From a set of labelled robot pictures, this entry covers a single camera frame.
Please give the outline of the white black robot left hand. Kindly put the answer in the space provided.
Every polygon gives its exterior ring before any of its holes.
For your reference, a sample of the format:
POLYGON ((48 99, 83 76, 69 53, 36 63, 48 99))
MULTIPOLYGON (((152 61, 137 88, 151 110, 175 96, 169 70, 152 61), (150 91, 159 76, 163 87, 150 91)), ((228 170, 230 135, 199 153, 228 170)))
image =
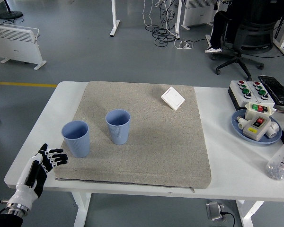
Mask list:
POLYGON ((67 162, 68 156, 63 149, 48 149, 45 143, 24 167, 16 184, 16 192, 7 202, 7 213, 27 214, 32 209, 33 202, 40 198, 47 174, 67 162))

